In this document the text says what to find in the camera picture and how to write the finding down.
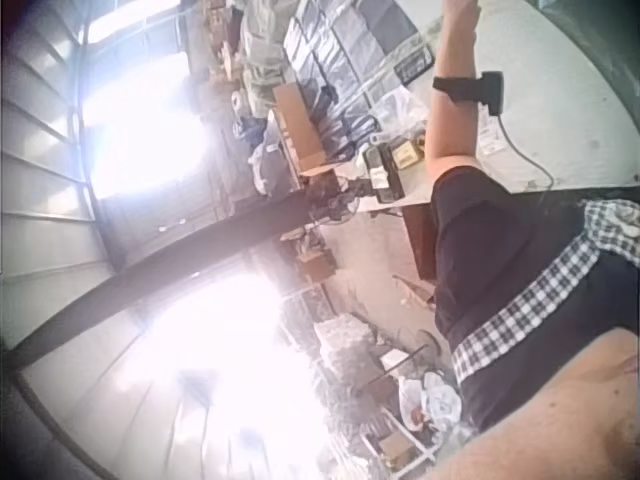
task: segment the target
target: white tabletop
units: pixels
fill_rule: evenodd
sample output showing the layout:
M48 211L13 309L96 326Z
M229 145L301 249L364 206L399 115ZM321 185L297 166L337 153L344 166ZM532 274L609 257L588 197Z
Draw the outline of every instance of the white tabletop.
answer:
M421 32L441 15L439 0L397 0ZM554 176L554 190L639 185L640 135L627 110L591 61L524 1L485 0L478 26L478 71L505 77L503 121L514 143ZM436 45L431 45L437 53ZM429 105L432 70L409 89ZM480 160L512 192L544 190L546 177L508 147ZM426 203L423 164L400 172L406 197L361 210Z

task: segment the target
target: window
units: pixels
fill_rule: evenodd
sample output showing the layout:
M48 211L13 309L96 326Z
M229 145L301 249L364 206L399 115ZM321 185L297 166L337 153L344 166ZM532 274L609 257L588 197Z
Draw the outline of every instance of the window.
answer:
M136 0L117 8L89 25L89 43L97 43L145 18L180 4L180 0Z

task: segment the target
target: black device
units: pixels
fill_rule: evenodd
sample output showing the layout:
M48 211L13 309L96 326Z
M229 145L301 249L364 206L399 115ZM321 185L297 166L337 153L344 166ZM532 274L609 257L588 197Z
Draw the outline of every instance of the black device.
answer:
M433 55L431 55L429 47L425 46L423 50L418 50L401 60L394 67L394 70L402 85L407 86L429 70L433 66L433 63Z
M369 148L364 152L364 162L367 164L369 177L380 203L393 203L404 198L402 182L388 145L381 144Z
M433 88L449 95L454 102L479 102L489 107L489 115L502 114L504 77L502 72L482 72L480 78L435 77Z

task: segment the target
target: paper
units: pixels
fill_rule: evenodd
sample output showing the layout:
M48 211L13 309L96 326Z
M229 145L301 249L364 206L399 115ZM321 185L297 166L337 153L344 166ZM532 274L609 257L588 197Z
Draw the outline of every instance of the paper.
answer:
M508 144L500 131L498 119L490 117L486 108L480 109L478 117L478 149L480 150L480 155L488 157L507 148Z

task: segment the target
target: hand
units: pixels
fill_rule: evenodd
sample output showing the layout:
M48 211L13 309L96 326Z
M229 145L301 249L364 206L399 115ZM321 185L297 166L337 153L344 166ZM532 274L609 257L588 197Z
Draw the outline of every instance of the hand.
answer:
M457 34L472 34L478 26L478 0L444 0L444 27Z

